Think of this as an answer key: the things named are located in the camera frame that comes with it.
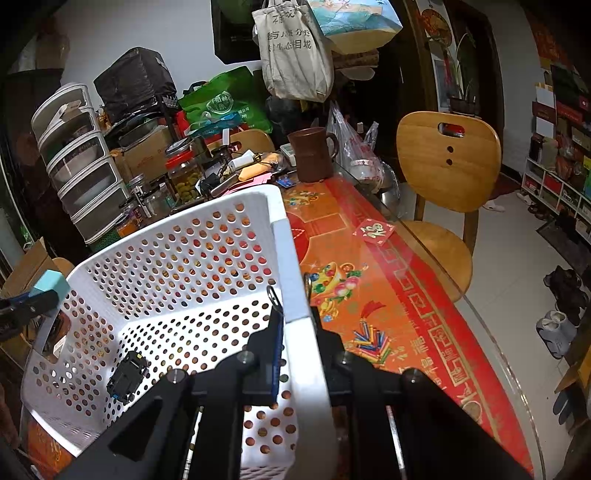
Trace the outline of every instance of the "black bag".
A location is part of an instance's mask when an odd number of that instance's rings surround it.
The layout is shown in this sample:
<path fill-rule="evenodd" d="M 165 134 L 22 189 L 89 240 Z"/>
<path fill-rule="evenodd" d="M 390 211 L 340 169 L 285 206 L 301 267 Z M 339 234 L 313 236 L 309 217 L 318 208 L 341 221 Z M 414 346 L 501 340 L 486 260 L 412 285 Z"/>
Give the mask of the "black bag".
<path fill-rule="evenodd" d="M 160 53 L 135 47 L 95 78 L 111 122 L 121 120 L 155 95 L 176 97 L 177 89 Z"/>

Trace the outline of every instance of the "small black device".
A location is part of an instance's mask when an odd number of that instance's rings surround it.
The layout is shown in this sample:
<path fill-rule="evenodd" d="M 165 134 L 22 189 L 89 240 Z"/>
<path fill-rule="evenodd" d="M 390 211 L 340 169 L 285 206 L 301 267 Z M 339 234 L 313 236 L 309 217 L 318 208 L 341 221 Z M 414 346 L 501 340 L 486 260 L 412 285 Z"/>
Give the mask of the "small black device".
<path fill-rule="evenodd" d="M 115 400 L 127 405 L 135 398 L 134 392 L 148 373 L 148 361 L 141 353 L 128 352 L 107 384 L 107 392 Z"/>

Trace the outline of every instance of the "red tablecloth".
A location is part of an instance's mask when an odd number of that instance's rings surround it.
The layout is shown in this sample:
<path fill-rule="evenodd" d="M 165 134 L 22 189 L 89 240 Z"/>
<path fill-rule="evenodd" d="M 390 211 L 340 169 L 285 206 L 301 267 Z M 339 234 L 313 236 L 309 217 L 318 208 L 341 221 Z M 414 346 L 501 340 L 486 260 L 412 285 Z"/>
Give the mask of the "red tablecloth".
<path fill-rule="evenodd" d="M 340 177 L 298 184 L 284 203 L 324 328 L 376 367 L 421 369 L 532 472 L 501 383 L 433 270 L 404 242 L 404 227 L 381 247 L 354 236 L 366 218 L 384 219 Z"/>

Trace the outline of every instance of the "plastic storage drawer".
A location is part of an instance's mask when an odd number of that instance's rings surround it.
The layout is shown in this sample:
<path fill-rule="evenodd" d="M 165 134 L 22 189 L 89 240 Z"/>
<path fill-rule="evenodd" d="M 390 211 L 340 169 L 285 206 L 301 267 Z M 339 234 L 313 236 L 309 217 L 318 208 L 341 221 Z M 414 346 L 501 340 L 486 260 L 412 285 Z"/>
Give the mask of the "plastic storage drawer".
<path fill-rule="evenodd" d="M 121 214 L 119 205 L 128 198 L 129 193 L 125 188 L 125 183 L 120 182 L 74 215 L 72 222 L 88 243 Z"/>
<path fill-rule="evenodd" d="M 57 195 L 64 210 L 73 216 L 105 190 L 121 181 L 115 162 L 111 157 L 106 157 L 80 172 Z"/>

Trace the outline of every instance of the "shoe rack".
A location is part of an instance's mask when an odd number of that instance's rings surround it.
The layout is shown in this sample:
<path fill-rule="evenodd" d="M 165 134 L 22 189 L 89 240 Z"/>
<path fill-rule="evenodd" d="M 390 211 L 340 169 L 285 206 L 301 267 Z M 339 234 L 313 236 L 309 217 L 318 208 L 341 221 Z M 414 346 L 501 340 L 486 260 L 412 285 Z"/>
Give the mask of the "shoe rack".
<path fill-rule="evenodd" d="M 558 214 L 567 210 L 576 218 L 576 229 L 591 244 L 591 200 L 563 181 L 555 172 L 532 160 L 525 159 L 521 187 L 533 198 Z"/>

